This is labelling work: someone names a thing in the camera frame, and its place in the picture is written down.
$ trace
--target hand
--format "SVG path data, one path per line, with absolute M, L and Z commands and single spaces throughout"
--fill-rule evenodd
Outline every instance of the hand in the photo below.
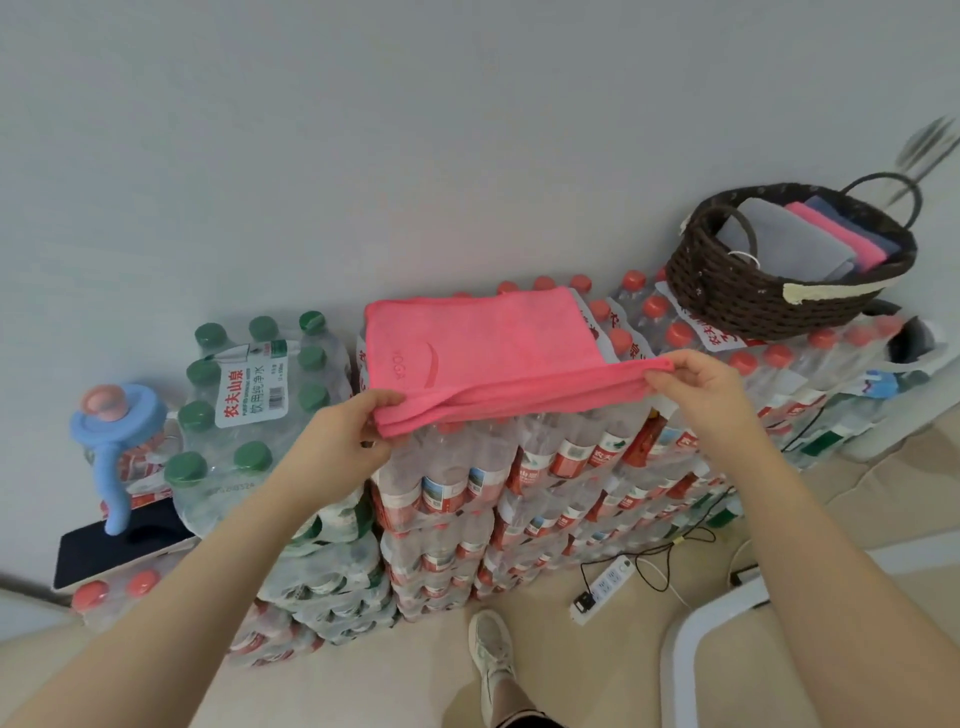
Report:
M 398 439 L 380 437 L 373 410 L 404 399 L 400 392 L 369 389 L 342 404 L 324 407 L 284 455 L 270 481 L 307 515 L 343 500 L 390 459 Z M 364 448 L 361 443 L 373 446 Z
M 680 406 L 711 460 L 736 462 L 756 456 L 758 448 L 772 447 L 736 369 L 701 352 L 679 350 L 663 356 L 675 371 L 645 372 L 647 383 Z

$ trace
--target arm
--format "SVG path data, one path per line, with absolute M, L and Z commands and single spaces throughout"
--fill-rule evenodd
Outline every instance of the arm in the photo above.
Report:
M 403 396 L 370 390 L 320 410 L 260 488 L 28 700 L 8 728 L 189 725 L 257 590 L 294 532 L 390 457 L 368 424 Z
M 757 422 L 735 370 L 697 352 L 648 373 L 736 484 L 797 671 L 825 726 L 960 724 L 960 649 L 853 545 Z

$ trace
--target forearm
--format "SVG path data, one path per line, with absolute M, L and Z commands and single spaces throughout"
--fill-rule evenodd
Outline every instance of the forearm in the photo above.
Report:
M 187 726 L 283 547 L 309 518 L 268 482 L 235 508 L 9 728 Z M 90 690 L 94 676 L 96 690 Z
M 960 649 L 857 548 L 772 445 L 726 463 L 826 726 L 956 724 Z

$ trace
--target white sneaker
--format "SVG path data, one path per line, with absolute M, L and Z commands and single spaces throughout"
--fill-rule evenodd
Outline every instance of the white sneaker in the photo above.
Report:
M 503 618 L 493 609 L 477 612 L 468 631 L 470 656 L 480 670 L 480 715 L 490 726 L 493 717 L 493 689 L 503 677 L 516 680 L 514 641 Z

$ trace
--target barcode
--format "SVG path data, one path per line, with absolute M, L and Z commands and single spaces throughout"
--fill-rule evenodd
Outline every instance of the barcode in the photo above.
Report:
M 283 387 L 271 387 L 270 399 L 267 401 L 268 409 L 283 408 Z

